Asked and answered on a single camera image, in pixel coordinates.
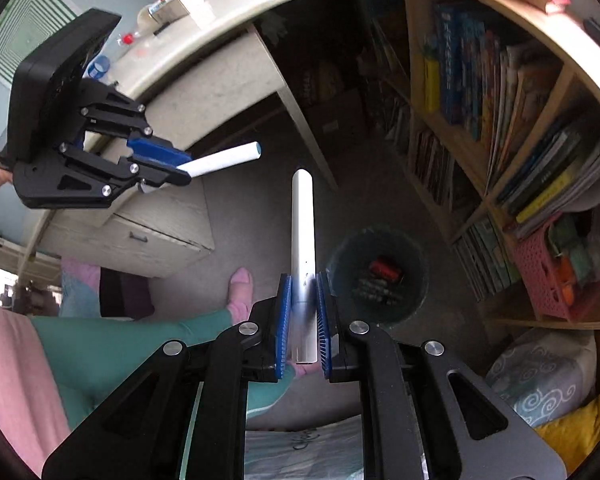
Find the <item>white silver marker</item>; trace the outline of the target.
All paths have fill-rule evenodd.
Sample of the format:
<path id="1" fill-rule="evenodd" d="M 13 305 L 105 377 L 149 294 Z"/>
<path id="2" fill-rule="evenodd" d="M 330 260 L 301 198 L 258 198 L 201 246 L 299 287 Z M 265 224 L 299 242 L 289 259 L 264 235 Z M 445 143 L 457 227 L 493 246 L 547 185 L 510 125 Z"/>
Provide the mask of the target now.
<path id="1" fill-rule="evenodd" d="M 292 177 L 291 201 L 291 359 L 313 364 L 317 355 L 313 178 L 299 169 Z"/>

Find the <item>white marker blue end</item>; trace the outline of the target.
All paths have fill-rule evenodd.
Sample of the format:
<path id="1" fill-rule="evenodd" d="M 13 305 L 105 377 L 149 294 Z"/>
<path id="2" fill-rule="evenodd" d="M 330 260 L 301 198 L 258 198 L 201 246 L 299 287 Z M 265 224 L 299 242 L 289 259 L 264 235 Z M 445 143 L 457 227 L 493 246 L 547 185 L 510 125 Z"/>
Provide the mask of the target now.
<path id="1" fill-rule="evenodd" d="M 204 174 L 212 174 L 212 172 L 217 172 L 226 168 L 244 164 L 245 162 L 252 162 L 253 160 L 259 159 L 261 154 L 261 145 L 258 142 L 250 142 L 247 144 L 234 146 L 234 148 L 228 148 L 227 150 L 219 151 L 204 157 L 193 158 L 192 156 L 190 156 L 192 157 L 192 160 L 187 164 L 170 167 L 186 171 L 192 177 L 193 180 L 195 178 L 203 176 Z M 130 161 L 131 164 L 166 167 L 166 165 L 159 164 L 158 162 L 154 162 L 153 160 L 147 160 L 142 159 L 140 157 L 136 157 L 133 154 L 133 152 Z M 141 185 L 137 181 L 136 185 L 138 189 L 143 193 L 150 193 L 152 190 L 157 189 Z"/>

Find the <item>dark round trash bin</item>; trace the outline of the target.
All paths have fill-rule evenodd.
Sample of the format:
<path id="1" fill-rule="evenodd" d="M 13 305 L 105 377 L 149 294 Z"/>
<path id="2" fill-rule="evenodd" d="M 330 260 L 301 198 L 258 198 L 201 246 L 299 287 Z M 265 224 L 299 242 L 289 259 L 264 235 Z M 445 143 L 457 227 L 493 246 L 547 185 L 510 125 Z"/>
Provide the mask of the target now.
<path id="1" fill-rule="evenodd" d="M 383 328 L 411 318 L 429 287 L 422 248 L 406 233 L 384 224 L 346 238 L 332 254 L 326 273 L 345 318 Z"/>

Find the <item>pink slipper foot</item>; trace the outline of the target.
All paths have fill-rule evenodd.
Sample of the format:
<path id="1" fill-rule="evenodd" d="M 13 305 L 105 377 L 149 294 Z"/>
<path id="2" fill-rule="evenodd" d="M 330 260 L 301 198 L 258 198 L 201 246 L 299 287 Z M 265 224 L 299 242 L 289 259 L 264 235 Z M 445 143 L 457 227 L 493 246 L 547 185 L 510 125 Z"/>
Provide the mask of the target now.
<path id="1" fill-rule="evenodd" d="M 230 277 L 227 292 L 227 311 L 232 324 L 246 322 L 253 306 L 253 278 L 246 268 L 237 269 Z"/>

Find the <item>blue label water bottle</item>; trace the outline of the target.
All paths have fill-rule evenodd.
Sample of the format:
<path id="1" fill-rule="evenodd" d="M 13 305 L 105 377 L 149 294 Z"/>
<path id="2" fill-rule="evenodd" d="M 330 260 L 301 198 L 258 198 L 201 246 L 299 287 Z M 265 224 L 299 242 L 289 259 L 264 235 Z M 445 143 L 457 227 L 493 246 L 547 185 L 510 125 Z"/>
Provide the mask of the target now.
<path id="1" fill-rule="evenodd" d="M 90 79 L 99 80 L 110 70 L 110 59 L 106 55 L 99 55 L 88 64 L 85 76 Z"/>

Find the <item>grey drawer cabinet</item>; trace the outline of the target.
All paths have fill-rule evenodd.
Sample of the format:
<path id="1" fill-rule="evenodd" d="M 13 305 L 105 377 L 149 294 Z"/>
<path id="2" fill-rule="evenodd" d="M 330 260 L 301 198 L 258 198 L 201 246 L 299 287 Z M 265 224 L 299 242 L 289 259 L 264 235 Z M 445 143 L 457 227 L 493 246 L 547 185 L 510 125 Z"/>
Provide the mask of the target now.
<path id="1" fill-rule="evenodd" d="M 280 99 L 329 184 L 336 182 L 317 140 L 260 32 L 253 25 L 198 46 L 179 21 L 132 47 L 105 78 L 147 107 L 158 136 L 194 156 L 236 144 L 260 124 L 258 111 Z M 103 268 L 167 278 L 214 248 L 200 179 L 185 188 L 124 192 L 107 209 L 38 214 L 28 235 L 28 259 L 49 252 Z"/>

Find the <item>clear bottle red cap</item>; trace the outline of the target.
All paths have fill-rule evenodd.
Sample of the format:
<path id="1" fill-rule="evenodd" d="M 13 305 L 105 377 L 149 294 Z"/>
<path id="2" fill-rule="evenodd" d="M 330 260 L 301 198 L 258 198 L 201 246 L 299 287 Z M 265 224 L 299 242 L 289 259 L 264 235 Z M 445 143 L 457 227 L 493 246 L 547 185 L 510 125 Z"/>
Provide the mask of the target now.
<path id="1" fill-rule="evenodd" d="M 154 33 L 151 30 L 133 30 L 132 32 L 125 32 L 119 35 L 116 44 L 119 49 L 126 51 L 153 36 Z"/>

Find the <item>white paper cup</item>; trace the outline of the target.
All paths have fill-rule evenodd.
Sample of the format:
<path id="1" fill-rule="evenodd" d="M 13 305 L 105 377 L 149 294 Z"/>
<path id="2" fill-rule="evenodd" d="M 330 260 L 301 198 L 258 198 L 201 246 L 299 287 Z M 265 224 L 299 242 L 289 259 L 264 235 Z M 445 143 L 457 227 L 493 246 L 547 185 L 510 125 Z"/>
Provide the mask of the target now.
<path id="1" fill-rule="evenodd" d="M 140 9 L 136 18 L 136 27 L 139 30 L 156 30 L 161 26 L 151 14 L 151 6 L 144 6 Z"/>

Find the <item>white gold medicine box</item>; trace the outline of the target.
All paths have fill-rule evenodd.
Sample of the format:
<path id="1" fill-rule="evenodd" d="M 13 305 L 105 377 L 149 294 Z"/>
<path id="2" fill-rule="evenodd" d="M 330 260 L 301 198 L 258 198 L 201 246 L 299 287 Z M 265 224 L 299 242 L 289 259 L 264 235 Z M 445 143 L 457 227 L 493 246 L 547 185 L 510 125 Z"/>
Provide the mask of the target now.
<path id="1" fill-rule="evenodd" d="M 158 24 L 171 23 L 189 14 L 184 0 L 156 0 L 148 4 L 147 12 Z"/>

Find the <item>pink plastic basket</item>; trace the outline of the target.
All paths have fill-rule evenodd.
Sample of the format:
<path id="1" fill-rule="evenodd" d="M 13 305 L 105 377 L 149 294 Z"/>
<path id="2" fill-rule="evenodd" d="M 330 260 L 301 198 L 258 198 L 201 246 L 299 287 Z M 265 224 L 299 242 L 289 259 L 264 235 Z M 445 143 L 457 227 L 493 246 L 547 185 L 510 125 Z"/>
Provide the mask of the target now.
<path id="1" fill-rule="evenodd" d="M 560 218 L 560 214 L 550 217 L 514 249 L 514 260 L 524 281 L 524 287 L 537 318 L 551 316 L 569 321 L 570 307 L 562 296 L 557 273 L 547 248 L 545 234 L 548 228 Z"/>

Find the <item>patterned grey cushion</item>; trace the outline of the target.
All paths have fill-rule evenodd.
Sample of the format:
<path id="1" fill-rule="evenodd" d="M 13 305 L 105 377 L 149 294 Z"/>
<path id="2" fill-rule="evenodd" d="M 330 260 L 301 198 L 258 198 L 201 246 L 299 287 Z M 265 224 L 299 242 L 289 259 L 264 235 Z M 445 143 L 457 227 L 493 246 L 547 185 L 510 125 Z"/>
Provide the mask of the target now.
<path id="1" fill-rule="evenodd" d="M 580 408 L 594 390 L 596 368 L 592 330 L 532 328 L 495 360 L 486 383 L 537 427 Z"/>

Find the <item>wooden bookshelf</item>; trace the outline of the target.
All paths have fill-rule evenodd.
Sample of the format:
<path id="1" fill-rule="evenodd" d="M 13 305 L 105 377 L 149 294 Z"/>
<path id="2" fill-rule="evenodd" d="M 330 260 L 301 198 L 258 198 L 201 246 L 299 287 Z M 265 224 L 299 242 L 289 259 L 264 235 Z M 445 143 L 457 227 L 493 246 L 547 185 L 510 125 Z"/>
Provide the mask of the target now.
<path id="1" fill-rule="evenodd" d="M 600 330 L 600 47 L 568 0 L 404 0 L 390 86 L 407 177 L 501 322 Z M 569 321 L 534 315 L 514 260 L 545 234 Z"/>

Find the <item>green striped wall poster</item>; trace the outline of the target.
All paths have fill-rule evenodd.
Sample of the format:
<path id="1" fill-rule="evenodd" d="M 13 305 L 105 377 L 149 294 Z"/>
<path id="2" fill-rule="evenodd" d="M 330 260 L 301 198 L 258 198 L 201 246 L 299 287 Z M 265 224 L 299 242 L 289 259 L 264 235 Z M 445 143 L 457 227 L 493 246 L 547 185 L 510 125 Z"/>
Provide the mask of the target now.
<path id="1" fill-rule="evenodd" d="M 0 83 L 10 88 L 19 64 L 80 13 L 71 0 L 9 0 L 0 14 Z"/>

